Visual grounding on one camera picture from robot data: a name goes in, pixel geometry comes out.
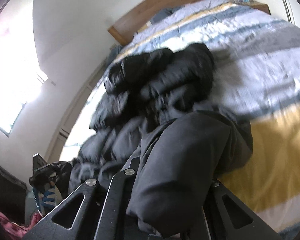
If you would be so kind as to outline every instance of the black case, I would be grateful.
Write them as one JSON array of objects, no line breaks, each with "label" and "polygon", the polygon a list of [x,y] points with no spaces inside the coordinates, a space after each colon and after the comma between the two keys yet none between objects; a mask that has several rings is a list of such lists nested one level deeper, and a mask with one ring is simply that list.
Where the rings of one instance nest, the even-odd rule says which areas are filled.
[{"label": "black case", "polygon": [[17,224],[25,223],[27,187],[0,166],[0,211]]}]

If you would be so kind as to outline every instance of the bright window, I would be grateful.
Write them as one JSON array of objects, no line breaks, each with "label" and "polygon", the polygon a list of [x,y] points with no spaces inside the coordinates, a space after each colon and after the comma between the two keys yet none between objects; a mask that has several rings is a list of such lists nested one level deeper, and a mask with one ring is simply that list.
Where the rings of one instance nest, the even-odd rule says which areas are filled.
[{"label": "bright window", "polygon": [[90,136],[96,134],[95,130],[89,129],[89,124],[104,93],[106,93],[106,88],[103,82],[93,89],[62,149],[60,161],[69,162],[78,157],[82,144]]},{"label": "bright window", "polygon": [[0,130],[6,135],[48,79],[35,50],[32,5],[33,0],[10,0],[0,14]]}]

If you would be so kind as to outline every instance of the wooden nightstand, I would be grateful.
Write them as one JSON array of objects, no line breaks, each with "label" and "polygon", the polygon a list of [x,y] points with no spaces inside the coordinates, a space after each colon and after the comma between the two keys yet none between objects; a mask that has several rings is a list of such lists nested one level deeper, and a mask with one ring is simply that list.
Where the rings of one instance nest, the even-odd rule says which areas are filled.
[{"label": "wooden nightstand", "polygon": [[270,14],[270,10],[269,10],[269,6],[265,3],[260,3],[260,2],[248,2],[248,3],[239,3],[241,5],[248,5],[250,6],[251,8],[253,9],[257,9],[257,10],[260,10],[260,11],[263,11],[267,14]]}]

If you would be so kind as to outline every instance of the red cloth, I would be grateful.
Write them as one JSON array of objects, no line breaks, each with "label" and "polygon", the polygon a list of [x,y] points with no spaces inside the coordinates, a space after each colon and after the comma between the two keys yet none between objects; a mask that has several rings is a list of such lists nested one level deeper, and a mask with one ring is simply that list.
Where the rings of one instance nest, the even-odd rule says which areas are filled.
[{"label": "red cloth", "polygon": [[41,215],[39,213],[35,213],[31,217],[31,222],[29,226],[19,226],[16,223],[11,222],[4,214],[0,212],[0,224],[12,240],[20,240],[41,219]]}]

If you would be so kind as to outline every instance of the screw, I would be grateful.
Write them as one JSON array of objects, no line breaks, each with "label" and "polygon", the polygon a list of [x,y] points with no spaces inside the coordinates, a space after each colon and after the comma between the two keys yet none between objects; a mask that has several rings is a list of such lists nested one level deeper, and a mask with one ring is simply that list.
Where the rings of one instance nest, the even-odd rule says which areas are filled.
[{"label": "screw", "polygon": [[219,185],[220,185],[220,182],[218,180],[216,180],[216,179],[212,180],[212,186],[213,187],[218,187]]},{"label": "screw", "polygon": [[134,170],[133,169],[127,169],[124,171],[124,174],[128,175],[128,176],[131,176],[134,174]]},{"label": "screw", "polygon": [[88,186],[92,187],[97,184],[97,180],[96,179],[88,179],[86,183]]}]

